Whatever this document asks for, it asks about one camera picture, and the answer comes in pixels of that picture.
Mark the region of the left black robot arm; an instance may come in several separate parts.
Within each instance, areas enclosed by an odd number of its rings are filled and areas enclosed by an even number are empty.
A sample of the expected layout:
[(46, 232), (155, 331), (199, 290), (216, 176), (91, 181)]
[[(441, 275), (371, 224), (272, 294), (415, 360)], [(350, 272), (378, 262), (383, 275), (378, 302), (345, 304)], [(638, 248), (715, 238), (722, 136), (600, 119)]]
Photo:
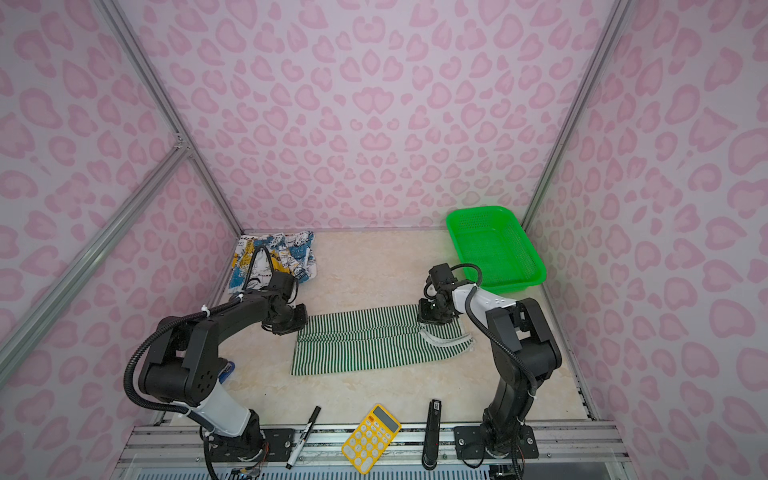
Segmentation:
[(208, 462), (217, 457), (265, 460), (268, 441), (258, 414), (221, 384), (228, 362), (219, 347), (254, 324), (274, 335), (301, 330), (308, 314), (295, 301), (298, 287), (292, 274), (273, 270), (266, 285), (246, 289), (224, 304), (162, 319), (127, 362), (127, 398), (141, 408), (178, 413), (195, 422)]

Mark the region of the green white striped garment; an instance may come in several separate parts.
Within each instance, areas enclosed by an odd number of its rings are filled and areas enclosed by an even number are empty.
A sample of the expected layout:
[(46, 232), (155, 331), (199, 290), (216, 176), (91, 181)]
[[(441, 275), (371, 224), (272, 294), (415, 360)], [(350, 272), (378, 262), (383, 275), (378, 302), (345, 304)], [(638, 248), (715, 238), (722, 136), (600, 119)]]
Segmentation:
[(312, 316), (299, 331), (291, 374), (315, 376), (396, 368), (454, 358), (473, 336), (459, 321), (419, 321), (415, 304)]

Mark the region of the colourful printed white shirt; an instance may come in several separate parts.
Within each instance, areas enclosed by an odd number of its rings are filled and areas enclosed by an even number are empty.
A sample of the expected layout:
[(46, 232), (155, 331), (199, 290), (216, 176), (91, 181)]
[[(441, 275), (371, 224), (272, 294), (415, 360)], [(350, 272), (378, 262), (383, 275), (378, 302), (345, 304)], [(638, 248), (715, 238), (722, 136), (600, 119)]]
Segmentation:
[(314, 279), (314, 238), (310, 230), (241, 236), (231, 262), (227, 293), (266, 287), (274, 272), (290, 273), (299, 283)]

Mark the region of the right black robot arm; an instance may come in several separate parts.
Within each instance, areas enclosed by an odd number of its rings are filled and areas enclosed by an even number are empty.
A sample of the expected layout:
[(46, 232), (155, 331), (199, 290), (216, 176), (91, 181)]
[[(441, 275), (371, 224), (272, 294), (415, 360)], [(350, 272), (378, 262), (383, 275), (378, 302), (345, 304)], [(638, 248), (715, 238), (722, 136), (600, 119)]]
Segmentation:
[(474, 264), (432, 267), (418, 321), (448, 325), (464, 314), (489, 340), (499, 385), (478, 426), (454, 429), (456, 456), (470, 468), (490, 458), (507, 459), (509, 473), (520, 477), (524, 461), (539, 455), (527, 416), (538, 389), (561, 367), (562, 354), (536, 300), (502, 297), (483, 289), (481, 280)]

